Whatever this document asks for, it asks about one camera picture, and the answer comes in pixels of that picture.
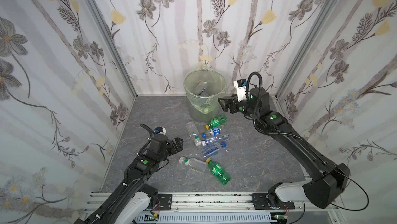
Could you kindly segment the green plastic bin liner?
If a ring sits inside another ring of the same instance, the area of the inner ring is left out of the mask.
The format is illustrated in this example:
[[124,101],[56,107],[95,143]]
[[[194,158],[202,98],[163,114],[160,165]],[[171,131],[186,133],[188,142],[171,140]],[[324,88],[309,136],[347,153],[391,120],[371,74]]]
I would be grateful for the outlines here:
[[[208,82],[205,92],[209,94],[209,97],[201,97],[192,93],[201,80]],[[227,87],[225,77],[204,63],[198,63],[184,78],[184,89],[190,105],[203,115],[208,115],[219,107],[218,98],[226,95]]]

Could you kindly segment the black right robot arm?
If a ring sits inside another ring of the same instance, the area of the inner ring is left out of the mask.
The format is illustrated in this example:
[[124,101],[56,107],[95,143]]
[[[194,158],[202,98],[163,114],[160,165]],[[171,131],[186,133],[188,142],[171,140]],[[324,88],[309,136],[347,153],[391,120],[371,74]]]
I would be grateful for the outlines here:
[[325,209],[346,189],[350,169],[328,159],[300,136],[281,113],[270,107],[270,95],[263,88],[258,72],[248,79],[238,80],[237,94],[219,98],[224,112],[240,112],[252,121],[256,131],[271,137],[286,148],[298,160],[309,179],[297,183],[280,182],[267,192],[267,204],[277,209],[289,201],[310,201]]

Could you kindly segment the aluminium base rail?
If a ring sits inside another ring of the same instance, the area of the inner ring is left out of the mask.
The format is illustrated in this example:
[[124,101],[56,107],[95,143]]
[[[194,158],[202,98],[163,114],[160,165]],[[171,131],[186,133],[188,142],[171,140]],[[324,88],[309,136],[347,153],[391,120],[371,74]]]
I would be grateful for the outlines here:
[[256,209],[254,194],[266,192],[235,193],[159,193],[159,207],[149,208],[140,214],[159,217],[163,213],[270,213],[277,224],[345,224],[337,207],[320,209],[309,201],[293,201],[289,210]]

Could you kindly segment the soda water bottle blue cap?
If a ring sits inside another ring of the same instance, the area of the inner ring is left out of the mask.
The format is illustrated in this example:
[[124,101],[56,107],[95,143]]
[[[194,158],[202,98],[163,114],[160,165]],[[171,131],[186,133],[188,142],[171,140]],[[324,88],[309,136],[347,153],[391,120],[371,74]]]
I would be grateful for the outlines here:
[[210,157],[213,157],[217,155],[223,148],[226,148],[227,144],[225,142],[215,142],[212,144],[209,144],[204,147],[204,149],[201,151],[202,157],[207,159]]

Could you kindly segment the right aluminium corner post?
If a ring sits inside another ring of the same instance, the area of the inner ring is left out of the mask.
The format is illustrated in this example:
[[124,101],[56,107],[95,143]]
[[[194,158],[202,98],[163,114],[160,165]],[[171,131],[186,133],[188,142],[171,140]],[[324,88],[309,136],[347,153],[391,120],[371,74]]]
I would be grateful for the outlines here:
[[276,94],[277,100],[281,99],[282,95],[287,91],[288,86],[292,84],[293,77],[300,68],[300,65],[305,58],[307,51],[311,48],[314,40],[325,25],[327,18],[331,15],[333,8],[337,5],[338,1],[339,0],[325,0],[323,7],[321,8],[317,18],[315,19],[315,22],[311,26],[309,32],[307,33],[307,36],[304,39],[304,42],[297,51],[289,69],[286,71],[286,74]]

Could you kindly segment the left aluminium corner post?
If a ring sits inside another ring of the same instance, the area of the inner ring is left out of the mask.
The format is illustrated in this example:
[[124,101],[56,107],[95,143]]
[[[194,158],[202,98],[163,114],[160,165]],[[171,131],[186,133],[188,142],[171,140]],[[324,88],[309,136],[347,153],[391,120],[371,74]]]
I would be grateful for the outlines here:
[[105,40],[105,43],[106,43],[107,47],[110,50],[112,58],[113,58],[116,66],[117,66],[117,68],[118,68],[118,70],[119,70],[119,72],[120,72],[120,74],[121,74],[126,86],[127,86],[127,89],[129,91],[130,96],[133,99],[135,99],[138,96],[138,94],[137,94],[137,92],[136,92],[136,90],[135,90],[135,88],[134,88],[134,86],[133,86],[133,84],[132,84],[132,82],[130,80],[130,77],[129,77],[128,73],[127,73],[127,70],[125,69],[123,61],[122,61],[122,59],[121,59],[121,57],[120,57],[120,55],[119,55],[119,53],[118,53],[118,51],[116,49],[116,45],[114,44],[114,40],[113,40],[113,38],[111,36],[110,29],[108,29],[108,27],[106,25],[106,22],[105,22],[105,20],[103,18],[103,15],[101,14],[100,9],[98,8],[95,0],[85,0],[85,2],[87,4],[87,6],[88,6],[88,9],[89,9],[89,11],[90,11],[90,13],[91,13],[96,25],[97,25],[102,37]]

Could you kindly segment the Pepsi water bottle blue cap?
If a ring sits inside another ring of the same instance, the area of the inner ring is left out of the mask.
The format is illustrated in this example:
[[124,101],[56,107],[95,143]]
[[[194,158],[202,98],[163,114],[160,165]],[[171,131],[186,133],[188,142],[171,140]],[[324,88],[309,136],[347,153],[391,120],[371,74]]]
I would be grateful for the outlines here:
[[217,126],[217,127],[209,128],[207,131],[202,133],[202,138],[203,139],[209,139],[209,138],[212,138],[212,137],[216,137],[216,136],[220,135],[224,131],[225,131],[225,126],[224,125],[220,125],[220,126]]

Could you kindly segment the aluminium corner post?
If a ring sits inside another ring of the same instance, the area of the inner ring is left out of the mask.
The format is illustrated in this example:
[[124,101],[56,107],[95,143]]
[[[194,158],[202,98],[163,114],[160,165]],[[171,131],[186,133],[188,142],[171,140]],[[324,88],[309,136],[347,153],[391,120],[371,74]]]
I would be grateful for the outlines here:
[[88,6],[88,9],[89,9],[89,11],[90,11],[90,13],[91,13],[96,25],[97,25],[102,37],[105,40],[105,43],[106,43],[107,47],[110,50],[112,58],[113,58],[116,66],[117,66],[117,68],[118,68],[118,70],[119,70],[119,72],[120,72],[120,74],[121,74],[126,86],[127,86],[127,89],[129,91],[130,96],[133,99],[135,99],[138,96],[138,94],[137,94],[137,92],[136,92],[136,90],[135,90],[135,88],[134,88],[134,86],[133,86],[133,84],[132,84],[132,82],[130,80],[130,77],[129,77],[128,73],[127,73],[127,70],[125,69],[123,61],[122,61],[122,59],[121,59],[121,57],[120,57],[120,55],[119,55],[119,53],[118,53],[118,51],[116,49],[116,45],[114,44],[114,40],[113,40],[113,38],[111,36],[110,29],[108,29],[108,27],[106,25],[106,22],[105,22],[105,20],[103,18],[103,15],[101,14],[100,9],[98,8],[95,0],[85,0],[85,2],[87,4],[87,6]]
[[331,15],[333,8],[337,5],[338,1],[339,0],[325,0],[323,7],[321,8],[317,18],[315,19],[315,22],[311,26],[309,32],[307,33],[307,36],[304,39],[304,42],[297,51],[289,69],[286,71],[286,74],[276,94],[277,100],[281,99],[282,95],[287,91],[288,86],[292,84],[293,77],[300,68],[300,65],[305,58],[307,51],[311,48],[314,40],[325,25],[327,18]]

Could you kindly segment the blue label bottle front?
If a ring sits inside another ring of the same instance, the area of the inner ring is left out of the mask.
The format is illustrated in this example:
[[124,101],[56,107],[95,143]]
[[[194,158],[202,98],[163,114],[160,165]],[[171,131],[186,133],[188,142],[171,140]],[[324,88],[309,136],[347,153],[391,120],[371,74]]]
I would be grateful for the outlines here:
[[208,87],[208,82],[205,80],[201,80],[197,84],[197,86],[192,90],[192,93],[195,95],[201,96],[207,87]]

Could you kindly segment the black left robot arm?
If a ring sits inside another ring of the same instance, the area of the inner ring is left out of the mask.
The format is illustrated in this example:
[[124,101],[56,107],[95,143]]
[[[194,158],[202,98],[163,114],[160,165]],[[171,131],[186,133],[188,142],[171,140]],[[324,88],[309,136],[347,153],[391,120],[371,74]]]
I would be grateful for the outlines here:
[[163,127],[153,130],[142,123],[140,127],[149,132],[149,138],[125,169],[123,180],[97,210],[76,224],[132,224],[142,211],[160,206],[158,190],[147,181],[162,169],[162,162],[184,149],[184,140],[169,139]]

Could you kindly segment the metal mesh waste bin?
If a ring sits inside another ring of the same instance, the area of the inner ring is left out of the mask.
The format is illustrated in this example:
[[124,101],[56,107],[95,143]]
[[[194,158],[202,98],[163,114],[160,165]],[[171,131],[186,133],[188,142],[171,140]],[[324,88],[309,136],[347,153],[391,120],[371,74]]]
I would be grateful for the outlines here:
[[221,73],[198,69],[186,75],[184,89],[191,118],[206,123],[218,115],[218,99],[225,96],[227,85]]

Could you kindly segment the clear bottle white cap barcode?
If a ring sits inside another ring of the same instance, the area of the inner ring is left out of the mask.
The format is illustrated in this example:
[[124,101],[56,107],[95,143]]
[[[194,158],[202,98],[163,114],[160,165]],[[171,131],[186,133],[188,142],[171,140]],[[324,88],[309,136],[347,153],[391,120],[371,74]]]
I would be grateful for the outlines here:
[[202,144],[202,146],[206,146],[206,145],[209,145],[214,142],[222,143],[222,142],[226,142],[226,141],[230,140],[230,137],[231,136],[229,133],[223,133],[223,134],[211,137],[211,138],[206,138],[201,141],[201,144]]

